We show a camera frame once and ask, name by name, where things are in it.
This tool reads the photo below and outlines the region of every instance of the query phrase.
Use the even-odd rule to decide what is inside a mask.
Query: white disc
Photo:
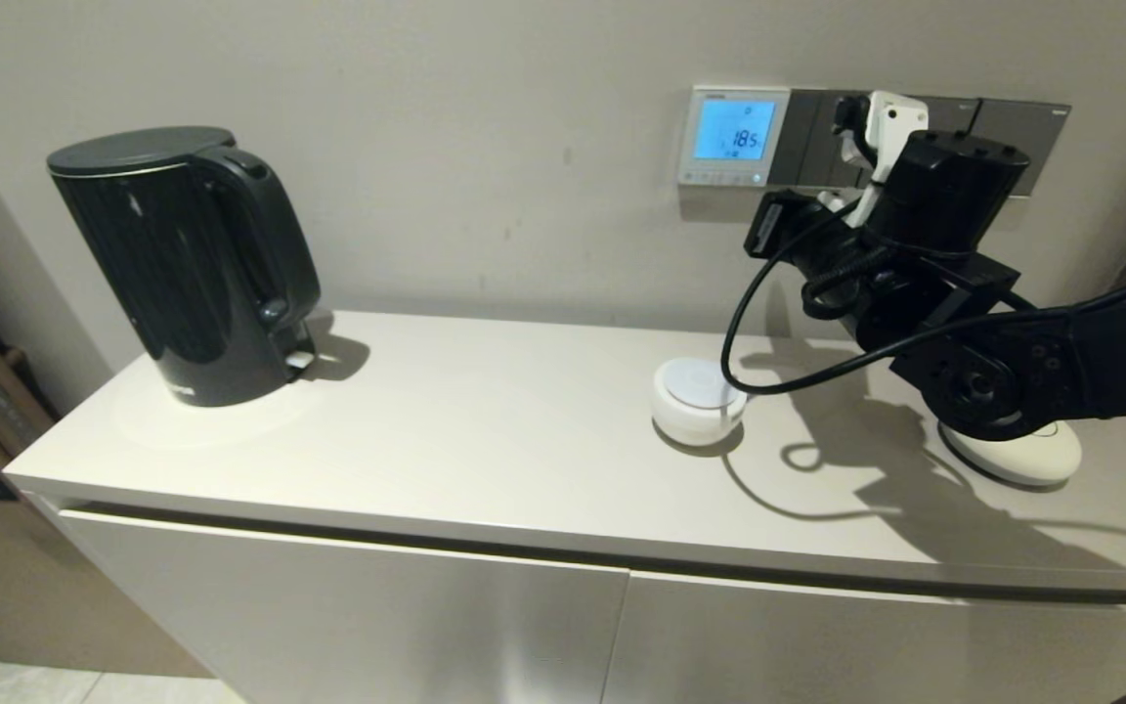
[[[738,400],[716,362],[682,357],[663,369],[663,383],[678,401],[694,409],[723,409]]]

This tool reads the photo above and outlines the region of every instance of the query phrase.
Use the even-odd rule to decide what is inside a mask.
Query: black electric kettle
[[[314,357],[321,287],[277,175],[211,126],[140,130],[46,159],[164,383],[194,406],[285,386]]]

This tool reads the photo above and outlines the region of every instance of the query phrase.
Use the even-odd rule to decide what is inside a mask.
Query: white round device
[[[941,426],[941,438],[953,454],[971,466],[1011,484],[1060,485],[1080,469],[1083,451],[1071,426],[1054,422],[1015,440],[976,440]]]
[[[724,381],[716,362],[679,358],[655,371],[651,411],[663,435],[680,445],[703,447],[723,440],[741,425],[745,399]]]

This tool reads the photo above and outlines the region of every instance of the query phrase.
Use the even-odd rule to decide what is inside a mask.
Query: beige wall
[[[44,159],[207,123],[285,178],[327,306],[718,330],[756,264],[743,223],[682,217],[694,83],[1070,103],[983,249],[1040,303],[1126,259],[1120,1],[0,1],[0,238],[26,244],[0,270],[27,275],[0,280],[0,324],[63,406],[137,355]]]

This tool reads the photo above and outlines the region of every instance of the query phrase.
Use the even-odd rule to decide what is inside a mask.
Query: white cabinet
[[[633,572],[604,704],[1109,703],[1126,607]]]
[[[60,520],[250,704],[596,704],[628,581],[74,509]]]

